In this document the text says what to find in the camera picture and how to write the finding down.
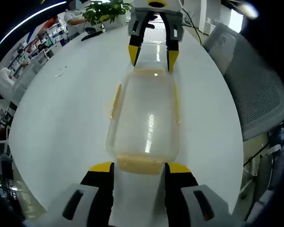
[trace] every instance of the round white table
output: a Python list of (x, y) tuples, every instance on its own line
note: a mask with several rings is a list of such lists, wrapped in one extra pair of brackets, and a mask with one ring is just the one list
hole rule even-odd
[[(147, 29), (137, 66), (166, 61), (162, 26)], [(81, 42), (84, 35), (40, 70), (11, 126), (9, 143), (15, 164), (45, 209), (70, 184), (80, 183), (91, 166), (114, 161), (105, 141), (117, 87), (132, 67), (127, 28)], [(239, 117), (222, 74), (187, 31), (179, 44), (173, 76), (181, 105), (176, 162), (187, 165), (199, 185), (206, 184), (221, 196), (232, 213), (243, 172)], [(166, 226), (165, 209), (153, 213), (155, 199), (164, 195), (158, 192), (159, 183), (159, 175), (120, 173), (116, 168), (110, 224)], [(137, 223), (137, 218), (144, 222)]]

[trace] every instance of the black cable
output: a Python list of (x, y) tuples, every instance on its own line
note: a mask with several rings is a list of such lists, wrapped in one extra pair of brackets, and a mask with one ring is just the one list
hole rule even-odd
[(87, 21), (85, 21), (85, 22), (84, 22), (84, 25), (83, 25), (83, 32), (84, 32), (84, 29), (85, 29), (85, 24), (86, 24), (86, 22), (87, 22)]
[[(282, 121), (280, 126), (284, 127), (284, 120)], [(253, 156), (249, 157), (248, 161), (246, 163), (244, 163), (243, 167), (246, 166), (249, 162), (251, 162), (251, 160), (253, 160), (258, 154), (260, 154), (261, 151), (263, 151), (265, 148), (267, 148), (268, 145), (269, 145), (269, 142), (267, 144), (265, 144), (265, 146), (262, 147), (256, 154), (254, 154)]]
[(192, 19), (190, 18), (189, 14), (186, 12), (186, 10), (185, 10), (185, 9), (183, 9), (183, 11), (187, 14), (187, 16), (188, 16), (188, 18), (189, 18), (189, 20), (190, 20), (190, 22), (191, 22), (192, 26), (193, 26), (193, 27), (194, 27), (194, 29), (195, 29), (195, 32), (197, 33), (197, 36), (198, 36), (198, 38), (199, 38), (199, 40), (200, 40), (200, 44), (202, 45), (201, 38), (200, 38), (200, 36), (199, 36), (199, 33), (198, 33), (198, 31), (197, 31), (197, 28), (195, 27), (195, 25), (194, 25), (194, 23), (193, 23)]

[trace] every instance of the ceiling light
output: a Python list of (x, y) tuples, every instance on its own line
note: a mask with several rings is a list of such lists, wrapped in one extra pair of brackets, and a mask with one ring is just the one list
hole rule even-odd
[(11, 29), (11, 30), (4, 36), (4, 38), (0, 41), (0, 44), (8, 37), (13, 31), (15, 31), (17, 28), (19, 28), (21, 25), (23, 25), (25, 22), (27, 22), (28, 20), (30, 20), (30, 19), (33, 18), (34, 16), (36, 16), (36, 15), (38, 15), (38, 14), (40, 14), (40, 13), (43, 13), (44, 11), (47, 11), (48, 9), (51, 9), (51, 8), (53, 8), (53, 7), (56, 7), (56, 6), (60, 6), (60, 5), (65, 4), (65, 3), (66, 3), (66, 1), (63, 1), (63, 2), (59, 2), (59, 3), (57, 3), (57, 4), (54, 4), (54, 5), (52, 5), (52, 6), (46, 7), (46, 8), (44, 8), (44, 9), (42, 9), (42, 10), (40, 10), (40, 11), (34, 13), (33, 15), (29, 16), (28, 18), (24, 19), (21, 23), (19, 23), (18, 25), (16, 25), (13, 29)]
[(257, 9), (248, 2), (238, 6), (239, 10), (244, 13), (249, 19), (256, 19), (259, 16)]

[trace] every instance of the computer monitor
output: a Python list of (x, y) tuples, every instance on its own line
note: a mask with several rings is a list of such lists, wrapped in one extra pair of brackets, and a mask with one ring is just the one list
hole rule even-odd
[(2, 154), (7, 154), (7, 151), (8, 151), (8, 142), (6, 140), (1, 140), (0, 141), (0, 155)]

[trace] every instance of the gray mesh chair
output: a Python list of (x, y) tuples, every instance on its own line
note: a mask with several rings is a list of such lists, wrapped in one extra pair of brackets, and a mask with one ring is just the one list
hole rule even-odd
[(269, 131), (284, 120), (284, 86), (242, 35), (218, 24), (203, 47), (230, 89), (244, 140)]

